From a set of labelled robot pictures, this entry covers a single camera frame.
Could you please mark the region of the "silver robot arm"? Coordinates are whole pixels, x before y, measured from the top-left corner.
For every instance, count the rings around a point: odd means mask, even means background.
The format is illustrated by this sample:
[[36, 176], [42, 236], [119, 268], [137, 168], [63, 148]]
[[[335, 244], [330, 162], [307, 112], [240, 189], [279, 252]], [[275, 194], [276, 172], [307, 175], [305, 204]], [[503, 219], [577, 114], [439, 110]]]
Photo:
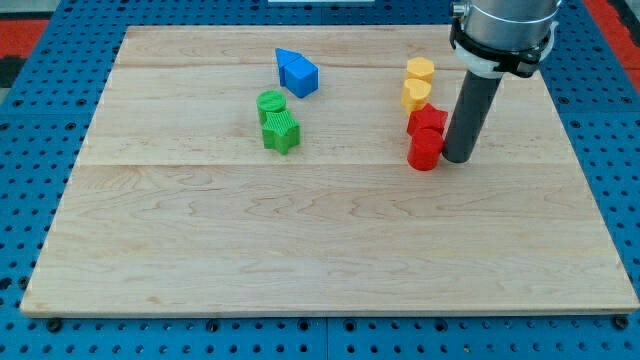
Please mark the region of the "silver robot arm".
[[459, 0], [451, 3], [451, 13], [474, 42], [520, 51], [547, 37], [560, 4], [561, 0]]

